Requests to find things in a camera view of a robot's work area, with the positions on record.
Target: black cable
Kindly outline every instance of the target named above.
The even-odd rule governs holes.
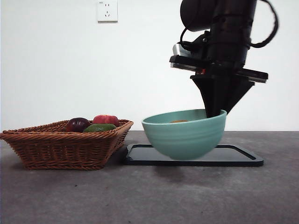
[[[197,11],[195,16],[193,17],[193,19],[190,20],[190,23],[185,27],[185,29],[183,30],[181,37],[180,37],[180,41],[179,43],[181,44],[181,46],[185,49],[188,50],[188,45],[192,44],[192,42],[188,42],[188,41],[183,41],[183,36],[185,34],[185,32],[187,31],[187,29],[189,28],[189,26],[191,26],[191,24],[194,22],[194,20],[196,19],[197,15],[199,12],[199,2],[197,1]]]
[[[270,6],[270,8],[271,8],[271,11],[272,11],[273,14],[274,14],[275,22],[274,22],[274,28],[273,28],[271,34],[268,36],[268,38],[266,38],[266,39],[265,39],[264,41],[262,41],[262,42],[259,42],[259,43],[251,43],[251,41],[247,39],[245,33],[243,33],[244,38],[246,39],[247,44],[249,44],[251,47],[254,47],[254,48],[262,48],[262,47],[266,46],[266,45],[273,39],[273,37],[274,37],[275,34],[277,33],[277,30],[278,30],[278,27],[279,27],[279,25],[278,25],[278,16],[277,16],[277,14],[276,14],[276,12],[275,12],[275,9],[274,9],[274,7],[272,6],[272,4],[271,4],[268,0],[261,0],[261,1],[266,2],[266,3],[269,4],[269,6]]]

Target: red apple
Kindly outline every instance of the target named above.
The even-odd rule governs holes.
[[[93,124],[114,124],[119,126],[118,119],[113,115],[98,115],[93,119]]]
[[[67,132],[83,132],[90,126],[90,122],[85,118],[73,118],[70,119],[66,124],[66,131]]]

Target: ceramic bowl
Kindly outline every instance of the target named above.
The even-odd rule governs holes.
[[[211,151],[220,142],[226,111],[206,118],[205,109],[163,113],[142,121],[145,134],[160,153],[175,160],[194,160]],[[171,123],[176,120],[185,122]]]

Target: green mango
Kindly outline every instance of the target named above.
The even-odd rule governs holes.
[[[92,124],[84,129],[83,132],[105,132],[115,128],[116,126],[114,124]]]

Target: bowl rim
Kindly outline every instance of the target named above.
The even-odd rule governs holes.
[[[145,124],[145,125],[179,125],[179,124],[185,124],[185,123],[194,123],[196,121],[199,121],[199,120],[202,120],[202,121],[206,121],[206,120],[213,120],[213,119],[217,119],[219,117],[222,117],[222,116],[226,116],[227,115],[227,112],[225,110],[221,110],[220,114],[217,115],[217,116],[214,116],[214,117],[211,117],[211,118],[204,118],[204,119],[199,119],[199,120],[190,120],[190,121],[183,121],[183,122],[178,122],[178,123],[150,123],[150,122],[145,122],[146,119],[149,119],[149,118],[152,118],[152,117],[155,117],[155,116],[159,116],[159,115],[164,115],[164,114],[169,114],[169,113],[175,113],[175,112],[186,112],[186,111],[196,111],[196,110],[204,110],[205,109],[191,109],[191,110],[182,110],[182,111],[172,111],[172,112],[166,112],[166,113],[160,113],[160,114],[156,114],[156,115],[153,115],[153,116],[150,116],[150,117],[147,117],[145,119],[142,120],[142,124]]]

